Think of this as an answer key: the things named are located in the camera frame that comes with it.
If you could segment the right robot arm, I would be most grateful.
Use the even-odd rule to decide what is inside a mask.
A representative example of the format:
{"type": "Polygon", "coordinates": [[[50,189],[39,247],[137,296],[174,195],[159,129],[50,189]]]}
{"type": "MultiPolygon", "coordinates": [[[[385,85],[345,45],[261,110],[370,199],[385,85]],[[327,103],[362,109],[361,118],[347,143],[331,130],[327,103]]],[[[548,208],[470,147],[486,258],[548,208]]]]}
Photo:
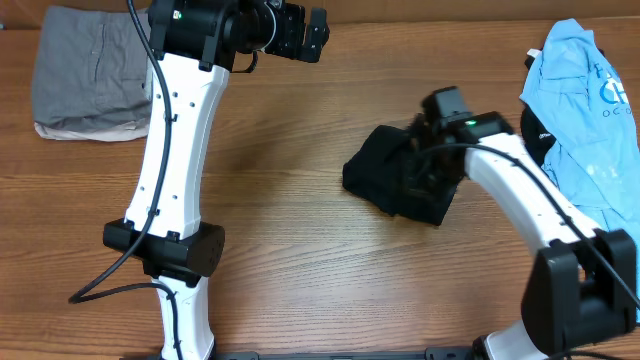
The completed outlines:
{"type": "Polygon", "coordinates": [[[533,255],[510,327],[468,347],[430,348],[428,359],[570,359],[584,346],[637,326],[636,246],[574,207],[530,157],[497,112],[473,114],[456,87],[434,91],[410,128],[404,191],[447,207],[463,179],[499,205],[533,255]]]}

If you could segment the black t-shirt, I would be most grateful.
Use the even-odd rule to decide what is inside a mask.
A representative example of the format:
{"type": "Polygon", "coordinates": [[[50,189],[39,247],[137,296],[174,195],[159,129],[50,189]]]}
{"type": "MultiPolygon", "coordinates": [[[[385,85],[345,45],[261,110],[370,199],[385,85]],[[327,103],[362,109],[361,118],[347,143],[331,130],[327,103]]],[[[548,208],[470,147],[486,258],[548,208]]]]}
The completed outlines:
{"type": "Polygon", "coordinates": [[[440,226],[456,188],[441,199],[411,194],[404,186],[403,166],[412,157],[408,130],[387,125],[376,127],[356,154],[344,164],[342,186],[369,201],[389,216],[402,216],[440,226]]]}

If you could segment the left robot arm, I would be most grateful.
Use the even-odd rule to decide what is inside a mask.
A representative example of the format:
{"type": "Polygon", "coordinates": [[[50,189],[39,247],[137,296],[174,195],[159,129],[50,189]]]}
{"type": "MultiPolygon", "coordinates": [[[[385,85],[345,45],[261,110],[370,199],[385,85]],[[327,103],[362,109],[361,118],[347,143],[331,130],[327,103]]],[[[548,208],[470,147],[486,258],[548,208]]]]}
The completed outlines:
{"type": "Polygon", "coordinates": [[[107,247],[141,262],[159,296],[163,359],[211,359],[208,282],[225,232],[200,214],[201,180],[216,109],[237,54],[315,63],[327,12],[285,1],[158,0],[148,11],[153,98],[132,201],[103,232],[107,247]]]}

